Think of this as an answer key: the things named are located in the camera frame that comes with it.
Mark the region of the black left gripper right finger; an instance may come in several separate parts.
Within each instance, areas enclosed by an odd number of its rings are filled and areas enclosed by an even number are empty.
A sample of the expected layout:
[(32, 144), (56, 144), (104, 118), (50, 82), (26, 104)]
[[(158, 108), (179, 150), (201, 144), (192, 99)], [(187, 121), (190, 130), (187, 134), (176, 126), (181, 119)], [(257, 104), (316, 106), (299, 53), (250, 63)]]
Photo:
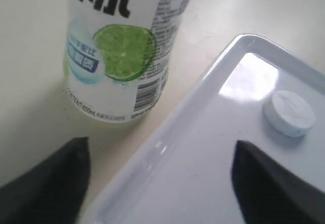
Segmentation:
[(324, 192), (249, 141), (236, 142), (231, 181), (245, 223), (324, 223)]

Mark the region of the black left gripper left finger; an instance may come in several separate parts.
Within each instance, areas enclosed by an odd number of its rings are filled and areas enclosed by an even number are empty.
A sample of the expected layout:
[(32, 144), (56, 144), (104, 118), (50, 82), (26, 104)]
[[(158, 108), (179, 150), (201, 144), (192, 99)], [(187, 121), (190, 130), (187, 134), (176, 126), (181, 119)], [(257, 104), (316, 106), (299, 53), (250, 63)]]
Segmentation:
[(90, 176), (88, 138), (73, 138), (1, 187), (1, 223), (76, 223)]

